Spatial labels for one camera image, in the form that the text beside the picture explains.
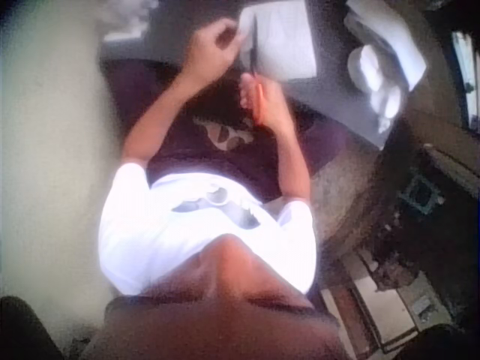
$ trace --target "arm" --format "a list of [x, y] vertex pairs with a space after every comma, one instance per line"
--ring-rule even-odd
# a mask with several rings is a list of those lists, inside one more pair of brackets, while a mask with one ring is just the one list
[[235, 21], [220, 19], [195, 31], [180, 74], [128, 134], [122, 152], [123, 163], [133, 162], [145, 168], [160, 149], [185, 103], [227, 71], [239, 52], [243, 37], [236, 34], [225, 44], [221, 42], [221, 35], [235, 29]]
[[[262, 125], [270, 128], [277, 140], [278, 183], [282, 195], [309, 202], [310, 175], [282, 88], [277, 82], [263, 76], [257, 75], [257, 78], [262, 83], [264, 92]], [[251, 108], [248, 94], [256, 81], [249, 73], [241, 76], [240, 95], [244, 108]]]
[[310, 174], [296, 132], [276, 133], [278, 183], [284, 197], [310, 201]]

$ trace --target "white t-shirt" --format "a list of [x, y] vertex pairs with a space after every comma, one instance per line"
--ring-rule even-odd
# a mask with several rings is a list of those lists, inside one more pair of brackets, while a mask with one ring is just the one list
[[311, 211], [287, 203], [275, 220], [239, 183], [205, 173], [172, 174], [151, 188], [135, 163], [118, 169], [103, 207], [100, 266], [125, 295], [146, 287], [220, 235], [230, 233], [306, 293], [317, 246]]

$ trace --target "white paper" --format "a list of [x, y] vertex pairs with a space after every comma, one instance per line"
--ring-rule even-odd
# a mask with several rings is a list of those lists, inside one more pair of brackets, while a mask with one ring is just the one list
[[412, 91], [427, 65], [404, 19], [383, 0], [348, 0], [346, 4], [355, 13], [354, 18], [349, 18], [350, 22], [354, 19], [367, 26], [395, 51], [409, 83], [409, 90]]
[[317, 61], [305, 1], [276, 1], [243, 9], [238, 30], [247, 36], [240, 60], [250, 69], [254, 18], [257, 22], [258, 71], [277, 81], [317, 76]]

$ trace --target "hand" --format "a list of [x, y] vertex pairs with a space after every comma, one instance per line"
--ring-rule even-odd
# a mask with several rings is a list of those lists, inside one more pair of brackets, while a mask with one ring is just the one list
[[252, 109], [251, 90], [260, 81], [263, 87], [262, 118], [263, 126], [270, 128], [275, 136], [294, 134], [295, 124], [285, 100], [281, 85], [264, 76], [243, 73], [240, 79], [240, 105], [244, 109]]
[[220, 79], [238, 55], [244, 36], [236, 33], [229, 43], [225, 34], [235, 33], [237, 23], [220, 19], [196, 30], [190, 39], [180, 77], [197, 93]]

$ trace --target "white cloth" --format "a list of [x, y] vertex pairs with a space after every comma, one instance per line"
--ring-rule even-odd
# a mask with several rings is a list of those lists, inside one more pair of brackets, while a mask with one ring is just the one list
[[[217, 205], [190, 212], [173, 209], [222, 188], [258, 221], [243, 229]], [[309, 207], [285, 205], [275, 220], [243, 186], [219, 175], [172, 174], [151, 188], [145, 170], [120, 167], [100, 222], [99, 255], [103, 273], [125, 295], [137, 295], [162, 275], [225, 233], [238, 236], [295, 288], [306, 293], [314, 280], [317, 246]]]
[[348, 0], [346, 6], [351, 9], [345, 19], [346, 27], [364, 44], [387, 43], [412, 91], [422, 79], [427, 63], [405, 20], [383, 0]]

